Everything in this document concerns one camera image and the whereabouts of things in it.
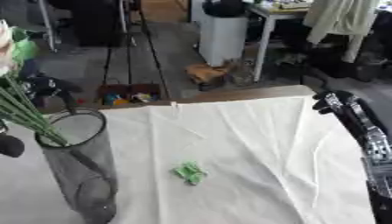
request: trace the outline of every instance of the black bag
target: black bag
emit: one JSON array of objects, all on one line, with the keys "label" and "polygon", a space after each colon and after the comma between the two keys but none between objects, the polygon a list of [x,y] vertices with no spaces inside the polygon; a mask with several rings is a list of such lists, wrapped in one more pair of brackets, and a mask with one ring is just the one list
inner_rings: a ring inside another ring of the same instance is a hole
[{"label": "black bag", "polygon": [[203,3],[204,12],[217,18],[237,18],[245,13],[245,3],[242,0],[206,0]]}]

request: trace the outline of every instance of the concrete floor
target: concrete floor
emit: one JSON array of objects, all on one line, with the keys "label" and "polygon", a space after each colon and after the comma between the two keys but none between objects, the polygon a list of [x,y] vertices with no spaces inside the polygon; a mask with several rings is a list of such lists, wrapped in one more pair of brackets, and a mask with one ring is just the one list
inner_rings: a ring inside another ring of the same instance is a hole
[{"label": "concrete floor", "polygon": [[[153,41],[156,45],[158,57],[162,63],[164,78],[172,99],[192,97],[200,92],[192,84],[184,68],[193,63],[203,62],[203,59],[193,50],[193,44],[198,36],[195,27],[181,23],[151,23]],[[133,83],[159,83],[158,72],[154,66],[151,52],[145,36],[135,31],[137,46],[132,48],[132,78]],[[127,83],[127,67],[125,48],[114,51],[109,72],[112,83]],[[273,61],[274,53],[270,53],[267,61]],[[106,59],[105,48],[80,49],[74,45],[64,44],[58,53],[46,52],[39,58],[42,70],[53,77],[73,81],[81,85],[85,92],[77,95],[87,102],[95,98],[95,90],[102,83],[103,65]],[[272,63],[267,64],[264,79],[247,88],[267,88],[273,86],[298,84],[298,76],[290,70],[277,69]],[[363,83],[353,79],[327,78],[330,87],[352,91],[367,100],[376,113],[392,128],[392,79],[384,75],[370,83]],[[306,78],[305,84],[314,90],[319,90],[320,82],[313,78]],[[238,89],[227,84],[214,91]]]}]

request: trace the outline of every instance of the white desk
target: white desk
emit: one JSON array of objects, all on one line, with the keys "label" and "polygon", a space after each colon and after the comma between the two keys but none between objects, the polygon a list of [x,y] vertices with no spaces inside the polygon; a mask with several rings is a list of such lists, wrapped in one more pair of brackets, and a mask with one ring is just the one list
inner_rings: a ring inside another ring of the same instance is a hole
[{"label": "white desk", "polygon": [[260,80],[263,72],[265,53],[267,52],[268,43],[270,42],[270,34],[275,30],[277,20],[304,18],[308,9],[278,10],[277,8],[274,8],[271,3],[251,4],[249,9],[265,18],[262,40],[260,42],[254,71],[255,82],[257,82]]}]

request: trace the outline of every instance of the table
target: table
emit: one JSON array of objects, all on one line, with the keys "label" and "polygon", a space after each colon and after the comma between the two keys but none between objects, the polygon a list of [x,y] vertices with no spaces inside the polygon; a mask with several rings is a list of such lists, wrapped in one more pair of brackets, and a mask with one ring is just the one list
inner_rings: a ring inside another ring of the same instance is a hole
[{"label": "table", "polygon": [[[373,224],[361,150],[312,95],[274,87],[103,110],[120,186],[112,224]],[[81,224],[32,133],[10,131],[29,148],[0,157],[0,222]],[[191,159],[208,172],[194,187],[170,173]]]},{"label": "table", "polygon": [[308,9],[279,10],[272,3],[264,1],[259,4],[251,4],[249,9],[265,18],[254,71],[255,82],[258,82],[263,72],[263,64],[268,43],[270,42],[270,34],[275,30],[277,20],[304,18]]}]

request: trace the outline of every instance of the green object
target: green object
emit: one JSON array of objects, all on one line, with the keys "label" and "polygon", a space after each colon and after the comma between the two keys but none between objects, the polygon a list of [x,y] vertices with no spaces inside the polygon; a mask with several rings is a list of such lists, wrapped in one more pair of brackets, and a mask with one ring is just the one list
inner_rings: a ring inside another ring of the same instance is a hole
[{"label": "green object", "polygon": [[14,65],[0,73],[0,119],[17,123],[47,137],[57,145],[66,146],[67,140],[35,108],[17,79],[25,60],[33,59],[39,49],[33,41],[29,40],[25,30],[17,27],[10,29],[12,32],[10,47],[12,47]]},{"label": "green object", "polygon": [[33,41],[29,40],[25,30],[18,27],[11,27],[11,29],[14,41],[12,59],[21,67],[25,60],[30,60],[37,56],[39,48]]},{"label": "green object", "polygon": [[193,186],[196,186],[207,176],[207,173],[202,171],[195,162],[183,163],[180,167],[174,168],[173,171],[186,183]]}]

